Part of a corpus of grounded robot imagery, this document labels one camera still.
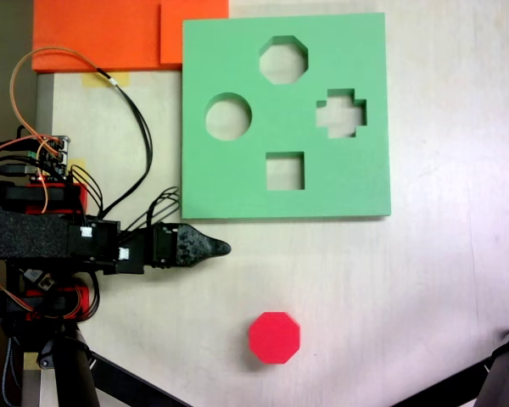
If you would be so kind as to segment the black textured gripper finger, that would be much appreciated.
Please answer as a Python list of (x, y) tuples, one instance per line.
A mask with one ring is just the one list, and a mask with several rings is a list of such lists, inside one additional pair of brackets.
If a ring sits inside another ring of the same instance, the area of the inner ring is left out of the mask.
[(231, 251), (228, 243), (208, 237), (188, 224), (177, 227), (177, 267), (192, 267), (207, 259), (228, 255)]

